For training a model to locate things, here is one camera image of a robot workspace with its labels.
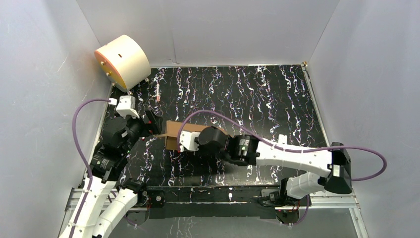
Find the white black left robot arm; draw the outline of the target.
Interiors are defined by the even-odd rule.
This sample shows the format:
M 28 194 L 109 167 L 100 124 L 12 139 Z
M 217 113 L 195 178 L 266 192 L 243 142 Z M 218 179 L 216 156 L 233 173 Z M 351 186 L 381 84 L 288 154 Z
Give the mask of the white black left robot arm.
M 87 178 L 75 211 L 60 234 L 62 238 L 107 238 L 132 207 L 150 203 L 146 184 L 128 179 L 117 185 L 127 157 L 143 137 L 162 134 L 164 120 L 151 110 L 148 121 L 133 113 L 108 121 L 96 145 Z

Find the brown cardboard box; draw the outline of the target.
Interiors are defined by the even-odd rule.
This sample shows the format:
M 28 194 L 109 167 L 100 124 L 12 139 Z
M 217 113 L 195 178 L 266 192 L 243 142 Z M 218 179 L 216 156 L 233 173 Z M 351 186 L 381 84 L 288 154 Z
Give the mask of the brown cardboard box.
M 167 121 L 163 132 L 156 137 L 162 137 L 167 150 L 179 152 L 217 153 L 227 148 L 233 139 L 223 129 L 175 121 Z

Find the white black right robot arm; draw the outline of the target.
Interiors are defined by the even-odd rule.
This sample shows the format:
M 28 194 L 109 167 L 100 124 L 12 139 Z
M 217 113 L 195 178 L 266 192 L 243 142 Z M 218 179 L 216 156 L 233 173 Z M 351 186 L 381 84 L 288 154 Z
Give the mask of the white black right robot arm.
M 283 179 L 279 200 L 292 205 L 310 193 L 326 190 L 336 194 L 352 192 L 351 159 L 346 149 L 307 148 L 284 145 L 253 135 L 230 136 L 213 126 L 194 139 L 199 152 L 218 153 L 221 159 L 238 166 L 281 166 L 305 173 Z

